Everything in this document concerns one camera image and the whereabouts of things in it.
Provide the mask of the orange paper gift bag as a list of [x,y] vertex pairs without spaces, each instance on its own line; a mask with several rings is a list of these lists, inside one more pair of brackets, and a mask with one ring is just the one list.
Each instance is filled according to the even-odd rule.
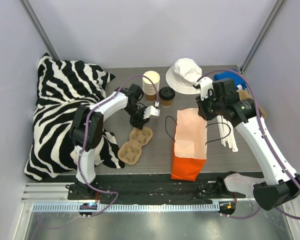
[[171,179],[195,181],[207,161],[208,122],[198,108],[178,110],[172,147]]

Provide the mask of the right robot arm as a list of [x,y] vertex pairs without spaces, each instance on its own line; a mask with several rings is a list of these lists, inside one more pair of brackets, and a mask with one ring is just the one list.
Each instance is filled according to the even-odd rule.
[[198,115],[206,121],[221,116],[230,122],[247,142],[263,174],[263,178],[255,178],[232,172],[216,184],[216,193],[223,198],[233,192],[254,197],[266,211],[298,197],[300,174],[279,150],[254,100],[241,100],[229,78],[212,81],[200,77],[193,86],[200,90]]

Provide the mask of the black plastic cup lid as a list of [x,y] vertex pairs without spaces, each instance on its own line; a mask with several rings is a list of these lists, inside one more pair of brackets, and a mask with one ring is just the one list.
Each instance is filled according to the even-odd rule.
[[164,101],[170,101],[175,98],[175,91],[171,87],[162,87],[159,90],[159,97]]

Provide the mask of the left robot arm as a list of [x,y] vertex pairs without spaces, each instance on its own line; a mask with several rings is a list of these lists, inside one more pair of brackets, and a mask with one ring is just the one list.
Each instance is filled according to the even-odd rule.
[[95,150],[102,140],[104,121],[120,110],[125,110],[132,127],[142,130],[149,122],[145,118],[146,106],[138,106],[144,93],[140,86],[132,84],[129,88],[114,91],[110,96],[90,106],[79,106],[70,127],[69,136],[78,155],[76,182],[68,187],[77,189],[83,198],[90,200],[97,192],[95,178]]

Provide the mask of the brown paper coffee cup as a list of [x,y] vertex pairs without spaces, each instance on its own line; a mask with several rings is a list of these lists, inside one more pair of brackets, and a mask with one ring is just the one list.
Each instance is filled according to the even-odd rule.
[[161,102],[161,105],[163,106],[163,107],[170,107],[171,105],[172,105],[172,103],[173,103],[173,100],[174,100],[174,97],[168,97],[168,98],[166,98],[166,97],[161,97],[160,98],[160,102]]

